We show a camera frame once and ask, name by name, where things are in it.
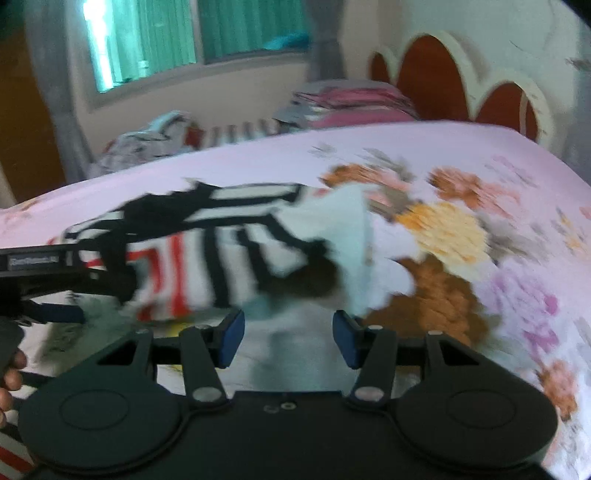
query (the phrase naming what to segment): pile of clothes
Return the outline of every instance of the pile of clothes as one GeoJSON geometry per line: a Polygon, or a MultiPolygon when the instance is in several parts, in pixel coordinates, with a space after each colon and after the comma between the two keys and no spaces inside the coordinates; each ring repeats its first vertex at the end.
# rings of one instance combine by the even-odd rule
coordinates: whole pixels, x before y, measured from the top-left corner
{"type": "Polygon", "coordinates": [[[203,131],[189,113],[165,113],[145,129],[124,133],[109,143],[101,158],[90,166],[89,178],[198,150],[202,136],[203,131]]]}
{"type": "Polygon", "coordinates": [[[297,129],[349,127],[418,120],[412,101],[389,83],[326,80],[294,92],[274,118],[297,129]]]}

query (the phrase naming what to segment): black handle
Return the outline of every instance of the black handle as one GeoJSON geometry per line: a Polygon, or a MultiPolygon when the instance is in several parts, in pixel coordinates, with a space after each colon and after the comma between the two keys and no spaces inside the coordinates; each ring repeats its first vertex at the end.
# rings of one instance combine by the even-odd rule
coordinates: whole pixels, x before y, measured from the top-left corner
{"type": "Polygon", "coordinates": [[[0,372],[2,375],[12,363],[25,332],[13,320],[0,317],[0,372]]]}

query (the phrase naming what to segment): wooden door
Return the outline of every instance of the wooden door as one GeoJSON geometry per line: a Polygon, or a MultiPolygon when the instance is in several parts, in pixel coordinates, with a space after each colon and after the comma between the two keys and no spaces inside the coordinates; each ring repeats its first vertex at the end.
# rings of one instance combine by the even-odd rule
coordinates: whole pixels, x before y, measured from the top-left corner
{"type": "Polygon", "coordinates": [[[22,24],[0,37],[0,163],[18,202],[66,184],[22,24]]]}

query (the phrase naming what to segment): window frame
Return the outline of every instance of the window frame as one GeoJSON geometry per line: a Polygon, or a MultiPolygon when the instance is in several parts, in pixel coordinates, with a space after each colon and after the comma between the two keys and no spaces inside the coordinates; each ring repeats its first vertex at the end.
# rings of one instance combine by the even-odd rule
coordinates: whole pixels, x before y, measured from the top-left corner
{"type": "MultiPolygon", "coordinates": [[[[198,59],[203,59],[203,43],[197,3],[199,0],[189,0],[195,52],[198,59]]],[[[84,0],[70,0],[67,20],[70,27],[67,33],[74,48],[74,59],[78,67],[78,74],[82,78],[83,93],[89,112],[117,101],[156,90],[165,86],[175,85],[188,80],[237,72],[244,69],[254,69],[282,64],[306,63],[308,54],[300,48],[286,48],[281,51],[258,50],[254,52],[236,53],[208,63],[193,63],[182,65],[164,72],[154,73],[146,78],[119,85],[107,92],[99,92],[96,87],[95,70],[92,64],[90,43],[87,33],[86,20],[83,13],[84,0]]]]}

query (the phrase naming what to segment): gray curtain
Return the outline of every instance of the gray curtain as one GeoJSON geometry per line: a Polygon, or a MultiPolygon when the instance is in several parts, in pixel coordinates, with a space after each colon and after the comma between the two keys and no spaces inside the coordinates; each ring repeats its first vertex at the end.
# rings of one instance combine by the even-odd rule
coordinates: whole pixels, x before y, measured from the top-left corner
{"type": "Polygon", "coordinates": [[[68,183],[85,180],[92,153],[74,112],[66,37],[66,0],[25,0],[33,72],[53,123],[68,183]]]}
{"type": "Polygon", "coordinates": [[[310,24],[310,65],[308,81],[344,79],[339,30],[344,0],[304,0],[310,24]]]}
{"type": "Polygon", "coordinates": [[[577,66],[574,123],[566,139],[563,160],[591,185],[591,29],[584,25],[580,35],[582,60],[577,66]]]}

